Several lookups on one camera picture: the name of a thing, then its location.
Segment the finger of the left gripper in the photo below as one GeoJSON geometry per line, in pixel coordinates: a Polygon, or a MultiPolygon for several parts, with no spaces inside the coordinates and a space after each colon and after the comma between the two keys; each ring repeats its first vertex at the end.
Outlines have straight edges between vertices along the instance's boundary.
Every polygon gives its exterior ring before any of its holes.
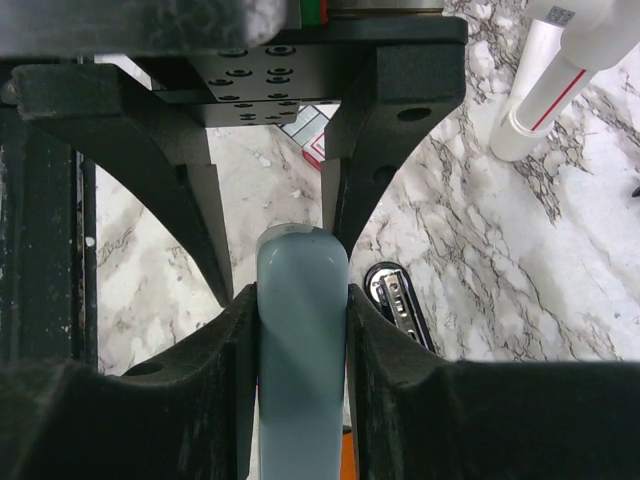
{"type": "Polygon", "coordinates": [[[221,306],[233,279],[205,129],[113,64],[23,65],[20,116],[118,180],[192,257],[221,306]]]}

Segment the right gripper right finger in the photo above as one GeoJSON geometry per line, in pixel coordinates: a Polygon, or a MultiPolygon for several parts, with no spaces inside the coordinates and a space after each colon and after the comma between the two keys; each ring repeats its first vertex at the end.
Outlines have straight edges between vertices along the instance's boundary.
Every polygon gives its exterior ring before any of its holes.
{"type": "Polygon", "coordinates": [[[635,362],[448,361],[351,285],[347,378],[362,479],[635,479],[635,362]]]}

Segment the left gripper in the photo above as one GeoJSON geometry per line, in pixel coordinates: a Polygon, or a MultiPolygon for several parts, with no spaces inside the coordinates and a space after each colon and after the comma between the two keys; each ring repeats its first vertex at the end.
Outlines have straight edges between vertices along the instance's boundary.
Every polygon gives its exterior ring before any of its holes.
{"type": "Polygon", "coordinates": [[[125,56],[203,125],[289,123],[304,104],[342,99],[324,132],[321,200],[324,229],[347,250],[464,99],[466,41],[466,22],[437,12],[322,12],[308,25],[298,1],[1,5],[3,66],[125,56]]]}

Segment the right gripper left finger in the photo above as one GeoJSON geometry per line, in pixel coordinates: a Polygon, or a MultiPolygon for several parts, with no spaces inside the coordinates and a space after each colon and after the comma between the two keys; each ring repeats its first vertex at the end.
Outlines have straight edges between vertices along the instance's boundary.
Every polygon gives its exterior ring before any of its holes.
{"type": "Polygon", "coordinates": [[[256,288],[120,376],[76,361],[1,370],[5,479],[244,479],[258,357],[256,288]]]}

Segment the red white staple box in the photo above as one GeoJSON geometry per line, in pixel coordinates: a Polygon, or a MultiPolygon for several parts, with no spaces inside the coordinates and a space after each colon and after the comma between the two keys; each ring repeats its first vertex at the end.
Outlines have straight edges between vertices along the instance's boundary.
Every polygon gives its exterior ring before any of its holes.
{"type": "Polygon", "coordinates": [[[304,105],[294,122],[279,128],[301,151],[303,158],[318,172],[325,161],[325,128],[338,110],[338,104],[304,105]]]}

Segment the black stapler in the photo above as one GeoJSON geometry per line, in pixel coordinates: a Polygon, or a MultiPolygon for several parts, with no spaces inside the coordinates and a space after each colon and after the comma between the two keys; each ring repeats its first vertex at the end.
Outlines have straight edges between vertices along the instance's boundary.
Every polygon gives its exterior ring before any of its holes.
{"type": "Polygon", "coordinates": [[[408,272],[394,262],[374,264],[364,277],[364,291],[375,308],[415,342],[436,353],[408,272]]]}

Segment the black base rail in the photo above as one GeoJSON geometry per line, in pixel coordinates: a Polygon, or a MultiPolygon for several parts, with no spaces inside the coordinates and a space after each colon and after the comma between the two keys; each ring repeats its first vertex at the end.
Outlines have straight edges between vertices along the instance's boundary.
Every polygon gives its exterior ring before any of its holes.
{"type": "Polygon", "coordinates": [[[19,115],[1,62],[1,361],[98,363],[96,168],[19,115]]]}

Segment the white pvc pipe frame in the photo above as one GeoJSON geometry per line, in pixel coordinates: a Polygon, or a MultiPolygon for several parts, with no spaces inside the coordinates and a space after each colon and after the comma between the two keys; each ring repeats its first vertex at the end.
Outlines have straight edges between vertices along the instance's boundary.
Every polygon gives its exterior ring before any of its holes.
{"type": "Polygon", "coordinates": [[[639,43],[637,1],[529,1],[532,19],[511,93],[490,136],[501,160],[524,159],[593,77],[639,43]]]}

